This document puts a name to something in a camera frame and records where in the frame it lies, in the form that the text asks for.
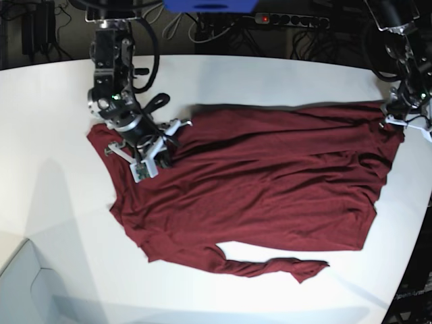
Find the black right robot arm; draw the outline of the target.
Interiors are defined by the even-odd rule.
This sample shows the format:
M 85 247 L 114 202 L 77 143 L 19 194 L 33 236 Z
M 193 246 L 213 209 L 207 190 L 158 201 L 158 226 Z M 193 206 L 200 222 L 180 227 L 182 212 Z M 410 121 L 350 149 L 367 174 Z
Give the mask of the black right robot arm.
M 168 104 L 170 97 L 160 93 L 146 105 L 141 105 L 136 98 L 152 87 L 159 71 L 157 36 L 142 13 L 158 4 L 158 1 L 81 1 L 86 8 L 86 21 L 97 24 L 90 46 L 94 85 L 88 91 L 89 107 L 124 139 L 139 165 L 149 158 L 156 166 L 167 168 L 170 165 L 167 148 L 156 148 L 155 145 L 158 140 L 162 144 L 176 143 L 176 140 L 167 134 L 168 126 L 156 124 L 151 115 Z M 151 69 L 134 67 L 136 42 L 133 21 L 138 22 L 150 36 L 153 48 Z

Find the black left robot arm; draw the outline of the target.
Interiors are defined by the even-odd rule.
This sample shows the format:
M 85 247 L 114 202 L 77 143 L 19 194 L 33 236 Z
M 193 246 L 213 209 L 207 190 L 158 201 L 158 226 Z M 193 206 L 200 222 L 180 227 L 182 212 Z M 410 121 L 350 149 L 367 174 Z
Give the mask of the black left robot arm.
M 414 1 L 365 1 L 373 18 L 369 26 L 389 35 L 387 54 L 396 62 L 398 74 L 387 82 L 399 82 L 383 104 L 383 113 L 395 117 L 430 117 L 431 42 L 422 38 L 416 20 L 421 17 Z

